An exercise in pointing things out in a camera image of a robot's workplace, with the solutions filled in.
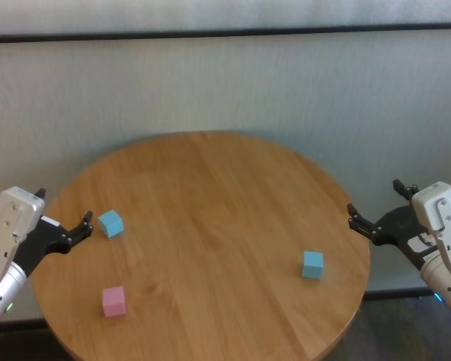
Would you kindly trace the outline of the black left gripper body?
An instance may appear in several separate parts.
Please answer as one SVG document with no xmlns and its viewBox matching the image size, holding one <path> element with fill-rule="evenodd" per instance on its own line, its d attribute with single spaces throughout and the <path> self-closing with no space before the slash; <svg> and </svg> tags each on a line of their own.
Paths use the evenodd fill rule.
<svg viewBox="0 0 451 361">
<path fill-rule="evenodd" d="M 73 232 L 40 219 L 37 226 L 20 244 L 14 256 L 16 263 L 28 278 L 41 260 L 50 253 L 67 254 L 73 243 Z"/>
</svg>

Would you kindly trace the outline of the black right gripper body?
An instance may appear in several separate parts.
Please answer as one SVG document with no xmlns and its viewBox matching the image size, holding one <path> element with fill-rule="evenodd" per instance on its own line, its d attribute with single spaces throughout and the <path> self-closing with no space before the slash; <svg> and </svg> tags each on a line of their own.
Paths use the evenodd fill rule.
<svg viewBox="0 0 451 361">
<path fill-rule="evenodd" d="M 425 258 L 437 251 L 436 241 L 410 205 L 382 216 L 374 225 L 371 241 L 375 246 L 397 247 L 418 271 L 425 265 Z"/>
</svg>

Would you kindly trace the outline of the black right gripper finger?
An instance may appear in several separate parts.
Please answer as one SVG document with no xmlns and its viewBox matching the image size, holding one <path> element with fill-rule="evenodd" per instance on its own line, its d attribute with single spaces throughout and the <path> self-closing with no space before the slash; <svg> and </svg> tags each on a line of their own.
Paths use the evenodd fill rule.
<svg viewBox="0 0 451 361">
<path fill-rule="evenodd" d="M 392 186 L 394 191 L 406 200 L 411 200 L 418 193 L 418 186 L 416 184 L 407 187 L 399 179 L 394 179 Z"/>
<path fill-rule="evenodd" d="M 347 205 L 347 213 L 349 214 L 348 224 L 351 230 L 366 237 L 374 245 L 380 245 L 378 238 L 379 226 L 376 223 L 364 218 L 352 203 Z"/>
</svg>

